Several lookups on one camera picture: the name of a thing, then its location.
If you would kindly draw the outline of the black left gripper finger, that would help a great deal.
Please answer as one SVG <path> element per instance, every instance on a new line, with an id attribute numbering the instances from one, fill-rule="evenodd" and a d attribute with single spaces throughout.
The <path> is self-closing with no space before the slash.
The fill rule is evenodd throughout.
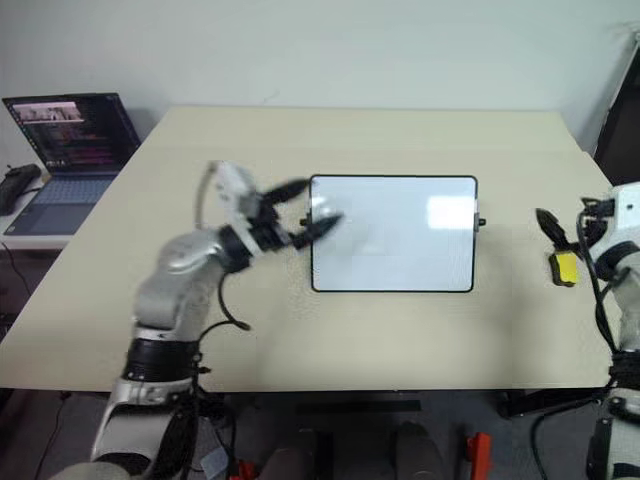
<path id="1" fill-rule="evenodd" d="M 316 240 L 326 236 L 342 218 L 342 213 L 334 213 L 314 221 L 311 214 L 308 214 L 306 218 L 300 220 L 302 229 L 292 234 L 292 246 L 296 250 L 311 246 Z"/>
<path id="2" fill-rule="evenodd" d="M 277 205 L 287 203 L 288 201 L 298 197 L 307 189 L 306 178 L 296 178 L 282 183 L 261 195 L 263 203 L 268 205 Z"/>

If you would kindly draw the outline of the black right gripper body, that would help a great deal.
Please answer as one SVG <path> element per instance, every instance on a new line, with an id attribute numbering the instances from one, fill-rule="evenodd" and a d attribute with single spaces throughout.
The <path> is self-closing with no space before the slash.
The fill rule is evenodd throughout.
<path id="1" fill-rule="evenodd" d="M 610 248 L 613 245 L 609 221 L 615 215 L 613 198 L 599 199 L 600 203 L 585 207 L 576 219 L 577 248 Z"/>

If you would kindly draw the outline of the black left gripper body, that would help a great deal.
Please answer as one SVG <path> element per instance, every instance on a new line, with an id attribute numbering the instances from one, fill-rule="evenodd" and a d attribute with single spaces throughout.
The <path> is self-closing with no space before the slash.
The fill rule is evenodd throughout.
<path id="1" fill-rule="evenodd" d="M 249 255 L 262 255 L 291 245 L 291 234 L 280 224 L 280 216 L 268 200 L 246 199 L 244 216 L 249 222 L 244 242 Z"/>

